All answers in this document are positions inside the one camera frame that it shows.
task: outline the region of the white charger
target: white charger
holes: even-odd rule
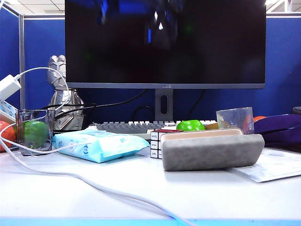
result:
[[[0,81],[0,100],[6,100],[21,88],[18,77],[11,74]]]

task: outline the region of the blue packet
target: blue packet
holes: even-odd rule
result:
[[[138,136],[109,133],[95,129],[56,134],[52,140],[54,148],[84,142],[91,143],[68,147],[58,152],[101,163],[135,154],[150,145]]]

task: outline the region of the blue cubicle partition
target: blue cubicle partition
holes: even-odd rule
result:
[[[19,73],[19,18],[14,12],[2,8],[0,12],[0,80]],[[7,100],[20,108],[20,91]]]
[[[216,119],[215,111],[252,106],[253,114],[290,113],[301,105],[301,18],[267,18],[266,87],[264,89],[209,89],[192,112],[201,120]],[[46,66],[52,55],[64,54],[64,20],[25,21],[25,68]],[[129,99],[142,90],[81,89],[85,103],[109,104]],[[174,90],[174,120],[185,120],[202,90]],[[41,108],[53,94],[46,82],[46,72],[32,72],[26,77],[26,107]],[[120,106],[87,111],[89,121],[152,121],[154,90],[135,101]]]

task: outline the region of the white ceiling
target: white ceiling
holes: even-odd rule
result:
[[[301,0],[291,0],[293,3],[293,12],[301,12]],[[25,14],[64,14],[65,2],[64,0],[6,0],[5,2],[14,11]],[[284,3],[277,6],[272,12],[284,12]]]
[[[65,0],[7,0],[5,3],[25,15],[65,13]]]

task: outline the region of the purple bag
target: purple bag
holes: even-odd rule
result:
[[[254,123],[254,132],[263,136],[266,147],[301,151],[301,115],[270,116]]]

